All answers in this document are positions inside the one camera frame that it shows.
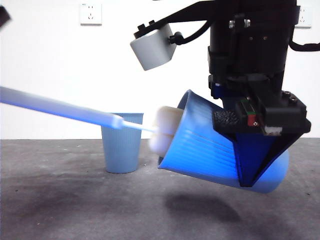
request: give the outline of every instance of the blue plastic cup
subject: blue plastic cup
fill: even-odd
[[[252,187],[241,187],[233,143],[213,129],[212,114],[221,108],[187,91],[178,108],[182,118],[171,145],[159,159],[159,168],[239,189],[269,193],[286,176],[289,154],[285,151]]]
[[[143,113],[115,113],[125,121],[142,124]],[[109,173],[125,174],[138,169],[141,130],[124,127],[101,127],[105,169]]]

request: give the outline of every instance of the screw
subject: screw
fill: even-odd
[[[244,20],[244,27],[249,28],[251,26],[251,20],[250,19],[245,19]]]
[[[298,99],[295,96],[292,96],[289,98],[290,103],[296,104],[298,102]]]
[[[234,29],[234,28],[235,28],[235,24],[236,24],[236,21],[235,21],[235,20],[230,20],[230,21],[229,21],[229,28],[230,28],[230,29]]]
[[[282,96],[284,96],[284,97],[290,97],[290,96],[291,96],[291,92],[289,92],[289,91],[283,91],[283,92],[282,92]]]

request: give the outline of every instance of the gray floor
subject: gray floor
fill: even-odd
[[[104,170],[101,140],[1,141],[2,240],[319,240],[320,139],[290,148],[286,179],[260,194],[157,169]]]

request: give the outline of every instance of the white power socket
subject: white power socket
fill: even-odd
[[[102,25],[102,5],[82,3],[80,5],[80,24],[82,26]]]
[[[309,5],[300,7],[299,22],[295,25],[296,28],[311,28],[312,27],[313,10]]]

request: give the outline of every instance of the black cable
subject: black cable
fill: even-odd
[[[320,42],[300,45],[298,43],[295,43],[294,41],[291,41],[290,48],[297,52],[317,52],[320,51]]]
[[[194,34],[188,36],[187,38],[184,38],[180,32],[176,32],[173,36],[170,36],[169,40],[170,43],[172,44],[177,44],[177,45],[182,45],[182,44],[187,44],[198,37],[200,37],[202,34],[204,34],[212,25],[213,21],[208,20],[205,22],[205,24]]]

